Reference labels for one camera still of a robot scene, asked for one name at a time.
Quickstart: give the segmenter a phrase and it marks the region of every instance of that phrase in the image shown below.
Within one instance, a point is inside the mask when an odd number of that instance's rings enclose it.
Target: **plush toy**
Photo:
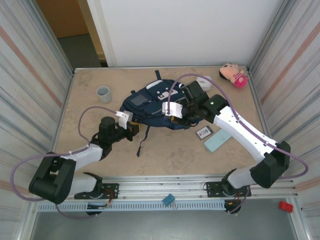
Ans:
[[[243,88],[248,82],[248,78],[244,73],[243,70],[239,72],[238,65],[232,63],[226,63],[220,67],[219,70],[220,77],[230,80],[230,82],[238,89]]]

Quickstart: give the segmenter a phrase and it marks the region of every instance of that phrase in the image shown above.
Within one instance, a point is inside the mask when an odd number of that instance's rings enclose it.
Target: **doorway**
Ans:
[[[36,0],[73,69],[107,67],[87,0]]]

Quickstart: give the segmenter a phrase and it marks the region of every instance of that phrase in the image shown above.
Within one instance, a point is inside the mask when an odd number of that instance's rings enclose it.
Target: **wooden table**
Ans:
[[[131,90],[139,90],[156,80],[157,68],[124,68],[124,69],[79,69],[75,73],[71,93],[62,122],[56,152],[66,153],[84,146],[85,141],[78,135],[77,124],[81,113],[90,106],[103,106],[119,110],[123,100]],[[236,110],[254,127],[262,130],[258,113],[249,85],[243,89],[235,88],[229,81],[219,77],[218,67],[179,67],[159,68],[163,79],[177,79],[187,73],[211,76],[231,99]],[[195,80],[186,77],[183,83]],[[110,103],[100,103],[96,90],[108,86],[112,93]],[[209,96],[219,93],[214,87]],[[112,116],[111,113],[92,109],[83,117],[81,131],[91,139],[98,131],[101,118]],[[151,127],[146,141],[142,143],[140,157],[136,156],[140,141],[145,137],[146,126],[132,142],[123,139],[112,145],[111,153],[103,160],[91,163],[80,169],[102,177],[106,176],[154,176],[154,175],[191,175],[191,174],[225,174],[234,168],[242,168],[255,163],[249,152],[234,138],[230,138],[215,152],[206,150],[196,131],[209,125],[216,133],[219,127],[205,120],[188,130],[170,130]]]

